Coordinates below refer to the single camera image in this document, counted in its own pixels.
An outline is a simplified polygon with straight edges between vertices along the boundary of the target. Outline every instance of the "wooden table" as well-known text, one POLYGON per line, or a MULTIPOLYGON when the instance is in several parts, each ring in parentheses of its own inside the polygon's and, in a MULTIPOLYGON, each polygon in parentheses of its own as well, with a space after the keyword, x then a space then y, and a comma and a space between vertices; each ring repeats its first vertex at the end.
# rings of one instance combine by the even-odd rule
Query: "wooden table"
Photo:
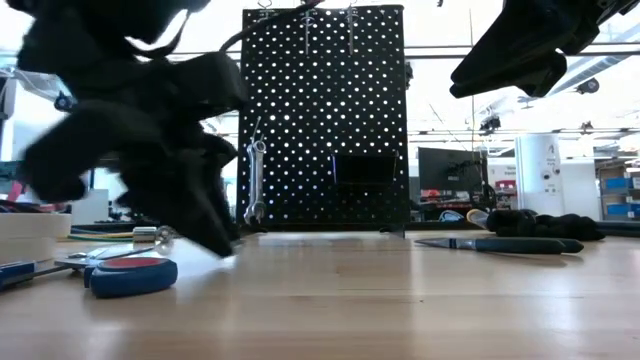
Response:
POLYGON ((157 294, 96 300, 68 273, 5 292, 0 358, 640 357, 637 240, 523 257, 369 233, 270 234, 233 261, 185 241, 171 257, 180 278, 157 294))

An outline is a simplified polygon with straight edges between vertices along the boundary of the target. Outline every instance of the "blue tape measure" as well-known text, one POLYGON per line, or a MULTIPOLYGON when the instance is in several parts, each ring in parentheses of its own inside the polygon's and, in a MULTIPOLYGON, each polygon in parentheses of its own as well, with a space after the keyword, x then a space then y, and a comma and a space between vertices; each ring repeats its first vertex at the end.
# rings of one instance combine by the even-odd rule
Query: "blue tape measure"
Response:
POLYGON ((98 298, 116 298, 162 291, 178 279, 169 259, 136 257, 106 260, 84 271, 84 286, 98 298))

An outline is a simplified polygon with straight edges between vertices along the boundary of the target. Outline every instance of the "wrench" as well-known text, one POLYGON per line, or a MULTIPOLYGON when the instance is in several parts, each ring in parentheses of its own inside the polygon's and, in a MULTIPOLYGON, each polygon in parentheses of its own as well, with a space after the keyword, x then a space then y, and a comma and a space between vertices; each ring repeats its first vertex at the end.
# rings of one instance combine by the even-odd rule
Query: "wrench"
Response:
POLYGON ((244 213, 244 221, 252 225, 253 220, 260 223, 266 213, 267 206, 264 203, 262 182, 264 170, 264 153, 267 145, 261 140, 247 146, 247 154, 250 162, 249 206, 244 213))

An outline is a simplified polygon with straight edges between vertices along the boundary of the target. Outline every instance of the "blue tool handle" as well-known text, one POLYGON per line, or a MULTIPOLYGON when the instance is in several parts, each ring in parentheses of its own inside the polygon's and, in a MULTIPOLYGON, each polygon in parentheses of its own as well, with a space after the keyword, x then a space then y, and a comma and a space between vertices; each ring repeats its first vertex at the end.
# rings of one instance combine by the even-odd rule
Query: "blue tool handle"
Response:
POLYGON ((14 279, 21 279, 23 276, 33 274, 35 272, 36 263, 34 261, 0 265, 0 290, 21 282, 14 281, 14 279))
POLYGON ((89 275, 89 287, 98 298, 153 293, 171 287, 178 266, 168 259, 124 258, 100 263, 89 275))

